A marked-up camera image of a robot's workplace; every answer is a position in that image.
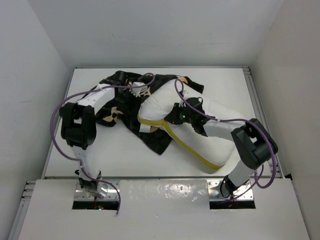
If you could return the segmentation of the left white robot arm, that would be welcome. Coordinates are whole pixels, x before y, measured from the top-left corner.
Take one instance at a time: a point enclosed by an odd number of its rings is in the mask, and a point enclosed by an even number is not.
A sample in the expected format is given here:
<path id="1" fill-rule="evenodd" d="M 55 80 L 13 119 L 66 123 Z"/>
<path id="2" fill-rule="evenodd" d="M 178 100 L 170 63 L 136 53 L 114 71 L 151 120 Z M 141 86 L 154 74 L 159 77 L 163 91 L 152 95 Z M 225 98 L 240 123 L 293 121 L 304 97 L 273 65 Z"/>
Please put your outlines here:
<path id="1" fill-rule="evenodd" d="M 66 100 L 58 109 L 62 120 L 61 137 L 74 154 L 70 159 L 78 162 L 79 184 L 91 195 L 99 194 L 106 184 L 89 150 L 97 137 L 96 115 L 116 97 L 118 90 L 132 89 L 126 81 L 127 74 L 117 71 L 112 78 L 98 83 L 93 89 L 74 94 L 70 99 L 81 98 L 76 102 Z"/>

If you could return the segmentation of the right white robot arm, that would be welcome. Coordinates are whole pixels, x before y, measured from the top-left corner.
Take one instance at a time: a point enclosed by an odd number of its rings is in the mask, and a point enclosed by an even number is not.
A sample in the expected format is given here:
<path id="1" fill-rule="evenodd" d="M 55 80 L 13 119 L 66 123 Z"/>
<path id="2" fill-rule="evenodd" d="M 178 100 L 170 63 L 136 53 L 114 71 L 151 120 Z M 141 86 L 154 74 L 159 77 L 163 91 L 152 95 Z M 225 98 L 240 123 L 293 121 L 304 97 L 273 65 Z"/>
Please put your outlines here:
<path id="1" fill-rule="evenodd" d="M 240 161 L 222 180 L 219 192 L 223 198 L 232 199 L 234 191 L 247 183 L 251 176 L 261 189 L 273 183 L 274 176 L 267 184 L 261 185 L 256 173 L 268 160 L 275 161 L 278 153 L 277 144 L 258 119 L 219 119 L 205 113 L 201 97 L 190 97 L 175 103 L 165 120 L 174 125 L 188 123 L 199 135 L 218 137 L 235 144 Z"/>

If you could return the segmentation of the white pillow with yellow edge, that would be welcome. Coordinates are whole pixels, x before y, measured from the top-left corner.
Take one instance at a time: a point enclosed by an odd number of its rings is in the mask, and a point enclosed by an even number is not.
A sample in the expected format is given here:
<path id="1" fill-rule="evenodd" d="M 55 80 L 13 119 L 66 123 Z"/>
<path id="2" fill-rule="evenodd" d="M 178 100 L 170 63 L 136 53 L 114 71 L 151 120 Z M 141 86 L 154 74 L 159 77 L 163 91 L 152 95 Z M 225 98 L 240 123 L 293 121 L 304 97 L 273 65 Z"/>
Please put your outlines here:
<path id="1" fill-rule="evenodd" d="M 154 120 L 163 119 L 160 130 L 168 133 L 172 140 L 204 166 L 218 170 L 236 156 L 236 146 L 232 141 L 219 137 L 202 136 L 196 133 L 189 123 L 174 125 L 165 120 L 173 109 L 174 103 L 179 103 L 181 100 L 177 91 L 183 90 L 189 92 L 189 98 L 201 97 L 203 99 L 202 106 L 207 115 L 215 116 L 220 120 L 241 116 L 236 110 L 224 106 L 195 91 L 186 83 L 174 79 L 164 84 L 159 92 L 155 93 L 155 96 L 147 99 L 141 105 L 138 116 L 143 118 L 139 121 L 144 126 L 150 126 Z"/>

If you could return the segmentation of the black pillowcase with beige pattern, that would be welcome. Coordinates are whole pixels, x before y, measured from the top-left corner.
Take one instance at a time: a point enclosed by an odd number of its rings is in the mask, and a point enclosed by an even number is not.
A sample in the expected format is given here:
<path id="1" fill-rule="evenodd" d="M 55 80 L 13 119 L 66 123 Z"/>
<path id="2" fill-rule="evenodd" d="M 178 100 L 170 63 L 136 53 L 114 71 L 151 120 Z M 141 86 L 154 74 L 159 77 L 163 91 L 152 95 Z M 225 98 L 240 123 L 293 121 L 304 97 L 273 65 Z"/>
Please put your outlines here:
<path id="1" fill-rule="evenodd" d="M 136 80 L 129 82 L 131 85 L 133 82 L 142 82 L 147 84 L 148 90 L 141 94 L 139 97 L 135 97 L 133 94 L 132 100 L 116 100 L 114 99 L 107 102 L 102 109 L 100 109 L 96 116 L 96 123 L 105 127 L 113 127 L 117 120 L 122 120 L 123 124 L 153 152 L 158 155 L 163 154 L 172 141 L 172 138 L 164 130 L 159 129 L 163 124 L 163 119 L 159 118 L 153 121 L 150 125 L 150 129 L 146 132 L 142 131 L 142 123 L 140 120 L 143 118 L 139 116 L 141 105 L 146 102 L 147 99 L 155 96 L 155 93 L 159 93 L 162 86 L 171 80 L 181 79 L 187 86 L 191 87 L 198 93 L 203 93 L 204 86 L 192 81 L 189 77 L 182 77 L 178 75 L 155 75 L 155 79 L 152 76 L 142 76 L 136 73 Z M 110 76 L 101 80 L 100 84 L 112 85 Z"/>

